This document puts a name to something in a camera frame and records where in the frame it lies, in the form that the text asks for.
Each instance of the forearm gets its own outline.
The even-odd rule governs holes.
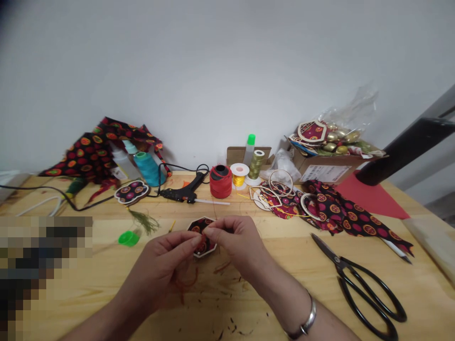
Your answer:
[[[146,311],[116,296],[60,341],[128,340],[147,317]]]
[[[267,260],[251,284],[268,303],[287,332],[299,330],[309,317],[311,298],[306,289],[274,260]],[[357,336],[321,303],[316,303],[316,319],[302,340],[359,340]]]

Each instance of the person's left hand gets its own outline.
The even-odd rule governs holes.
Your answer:
[[[146,314],[154,313],[165,298],[175,269],[194,253],[201,238],[197,232],[177,231],[149,241],[115,299]]]

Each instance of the silver bracelet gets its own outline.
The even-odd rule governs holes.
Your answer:
[[[308,295],[311,299],[311,312],[309,314],[308,320],[305,322],[305,324],[302,324],[300,326],[299,331],[296,333],[288,333],[287,331],[284,331],[290,340],[297,340],[302,335],[308,335],[309,329],[314,323],[314,320],[316,318],[316,302],[309,292]]]

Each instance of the hot glue gun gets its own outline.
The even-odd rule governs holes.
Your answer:
[[[160,196],[166,199],[180,202],[186,200],[188,204],[194,204],[195,201],[198,201],[197,194],[194,193],[194,191],[204,181],[204,178],[207,174],[208,172],[206,173],[196,172],[196,177],[194,178],[194,180],[185,187],[179,189],[166,188],[161,190],[159,194]]]

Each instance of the plastic bag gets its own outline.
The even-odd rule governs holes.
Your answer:
[[[338,128],[363,133],[376,116],[375,101],[378,93],[372,84],[359,87],[348,105],[342,108],[329,108],[319,116],[318,120],[327,126],[335,124]]]
[[[292,162],[292,155],[290,152],[285,151],[284,149],[280,149],[276,155],[275,160],[273,161],[273,165],[268,170],[262,170],[259,172],[259,176],[264,180],[268,180],[270,174],[273,173],[274,170],[281,169],[287,171],[292,180],[296,182],[299,180],[302,175],[300,174],[299,170],[294,166],[294,162]],[[291,182],[289,181],[289,176],[285,172],[276,172],[272,178],[273,181],[279,181],[286,186],[290,186]]]

